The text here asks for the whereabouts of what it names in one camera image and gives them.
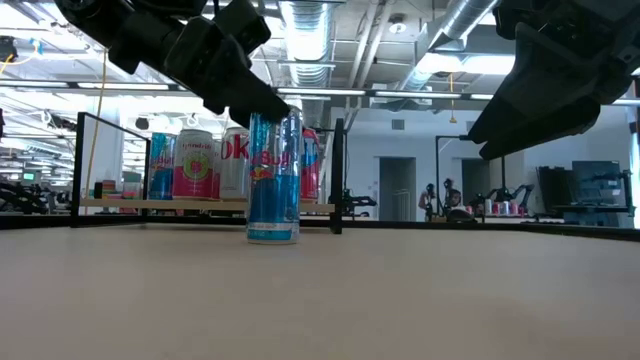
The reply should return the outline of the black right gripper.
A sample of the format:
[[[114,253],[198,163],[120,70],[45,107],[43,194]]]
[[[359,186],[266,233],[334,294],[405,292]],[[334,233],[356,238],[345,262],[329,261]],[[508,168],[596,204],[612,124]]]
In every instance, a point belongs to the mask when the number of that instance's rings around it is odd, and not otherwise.
[[[638,0],[505,0],[493,15],[516,47],[468,133],[485,160],[586,132],[639,66]]]

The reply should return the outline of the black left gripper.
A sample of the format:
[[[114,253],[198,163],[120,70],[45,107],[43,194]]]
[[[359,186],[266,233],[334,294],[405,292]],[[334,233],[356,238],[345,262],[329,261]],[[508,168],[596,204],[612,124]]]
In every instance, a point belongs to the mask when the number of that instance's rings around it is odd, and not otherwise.
[[[250,55],[271,36],[248,0],[233,0],[213,19],[191,18],[164,60],[166,73],[203,100],[210,111],[229,109],[249,128],[262,115],[282,120],[289,106],[251,71]]]

